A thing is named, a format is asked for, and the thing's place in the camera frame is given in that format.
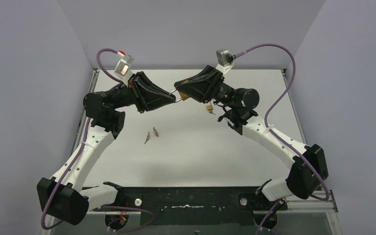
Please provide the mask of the small silver key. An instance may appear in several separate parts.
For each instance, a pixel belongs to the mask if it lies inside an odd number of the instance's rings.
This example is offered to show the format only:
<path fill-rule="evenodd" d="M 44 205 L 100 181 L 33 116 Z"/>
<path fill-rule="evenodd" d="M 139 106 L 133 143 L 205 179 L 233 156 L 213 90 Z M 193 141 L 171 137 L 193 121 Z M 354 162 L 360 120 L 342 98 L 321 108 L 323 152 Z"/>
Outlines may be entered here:
<path fill-rule="evenodd" d="M 144 144 L 146 144 L 150 139 L 151 139 L 150 132 L 148 132 Z"/>

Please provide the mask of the brass padlock shackle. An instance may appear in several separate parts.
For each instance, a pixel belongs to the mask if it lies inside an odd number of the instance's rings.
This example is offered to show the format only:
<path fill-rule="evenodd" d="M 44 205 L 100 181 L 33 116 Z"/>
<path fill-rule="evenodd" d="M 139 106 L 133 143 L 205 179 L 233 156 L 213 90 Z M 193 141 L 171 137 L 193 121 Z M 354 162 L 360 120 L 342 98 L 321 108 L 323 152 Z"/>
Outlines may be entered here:
<path fill-rule="evenodd" d="M 177 89 L 172 90 L 172 91 L 169 93 L 169 95 L 172 95 L 172 94 L 174 94 L 174 93 L 178 93 L 179 96 L 180 96 L 179 98 L 177 98 L 177 99 L 175 100 L 175 103 L 178 103 L 178 102 L 180 102 L 180 101 L 185 101 L 185 100 L 187 100 L 187 99 L 190 98 L 187 94 L 185 94 L 185 93 L 183 93 L 183 92 L 181 92 L 181 91 L 179 91 L 179 90 L 177 90 Z"/>

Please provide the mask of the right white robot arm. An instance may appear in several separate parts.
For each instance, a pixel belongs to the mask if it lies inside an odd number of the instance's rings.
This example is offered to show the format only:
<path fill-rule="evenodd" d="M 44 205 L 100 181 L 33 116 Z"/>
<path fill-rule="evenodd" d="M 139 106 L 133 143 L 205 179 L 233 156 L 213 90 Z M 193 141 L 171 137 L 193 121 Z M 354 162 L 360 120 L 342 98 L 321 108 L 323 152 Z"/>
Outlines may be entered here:
<path fill-rule="evenodd" d="M 292 195 L 300 199 L 328 200 L 328 194 L 324 197 L 314 194 L 319 187 L 326 187 L 325 179 L 329 175 L 322 147 L 295 141 L 269 125 L 267 117 L 254 110 L 260 100 L 257 90 L 233 88 L 224 80 L 225 69 L 206 66 L 197 75 L 175 82 L 174 87 L 200 103 L 213 101 L 224 111 L 218 121 L 226 120 L 231 129 L 259 143 L 289 169 L 286 178 L 270 179 L 259 188 L 257 205 L 268 209 L 276 200 Z"/>

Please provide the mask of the small brass padlock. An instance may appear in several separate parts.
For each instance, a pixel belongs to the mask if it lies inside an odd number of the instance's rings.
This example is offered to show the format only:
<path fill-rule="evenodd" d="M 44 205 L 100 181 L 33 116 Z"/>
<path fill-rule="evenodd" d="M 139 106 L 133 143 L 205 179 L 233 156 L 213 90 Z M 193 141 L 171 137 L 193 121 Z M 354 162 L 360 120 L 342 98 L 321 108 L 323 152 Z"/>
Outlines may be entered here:
<path fill-rule="evenodd" d="M 215 115 L 215 113 L 214 113 L 214 108 L 213 108 L 213 105 L 212 105 L 211 103 L 208 103 L 208 104 L 206 105 L 206 108 L 207 108 L 207 112 L 208 112 L 209 114 Z"/>

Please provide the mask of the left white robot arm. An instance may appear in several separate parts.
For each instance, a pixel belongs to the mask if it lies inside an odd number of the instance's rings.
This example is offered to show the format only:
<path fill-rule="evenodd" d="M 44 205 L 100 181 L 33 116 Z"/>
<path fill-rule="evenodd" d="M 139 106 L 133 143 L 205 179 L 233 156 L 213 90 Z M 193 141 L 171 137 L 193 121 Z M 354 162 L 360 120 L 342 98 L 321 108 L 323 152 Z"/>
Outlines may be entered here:
<path fill-rule="evenodd" d="M 107 91 L 86 94 L 82 142 L 56 173 L 37 184 L 42 228 L 50 230 L 62 222 L 77 225 L 88 211 L 104 205 L 121 208 L 125 195 L 113 186 L 83 189 L 91 169 L 124 127 L 126 113 L 118 109 L 134 105 L 142 114 L 177 101 L 173 92 L 155 85 L 142 71 Z"/>

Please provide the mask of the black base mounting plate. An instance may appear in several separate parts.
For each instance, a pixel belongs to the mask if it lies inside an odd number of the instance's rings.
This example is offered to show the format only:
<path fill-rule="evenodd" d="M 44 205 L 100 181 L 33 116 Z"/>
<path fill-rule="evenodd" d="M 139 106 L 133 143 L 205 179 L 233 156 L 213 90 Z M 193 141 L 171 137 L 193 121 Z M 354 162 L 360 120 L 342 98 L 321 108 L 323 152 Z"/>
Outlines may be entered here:
<path fill-rule="evenodd" d="M 284 200 L 268 201 L 258 187 L 120 187 L 107 208 L 105 224 L 113 230 L 132 225 L 276 225 Z"/>

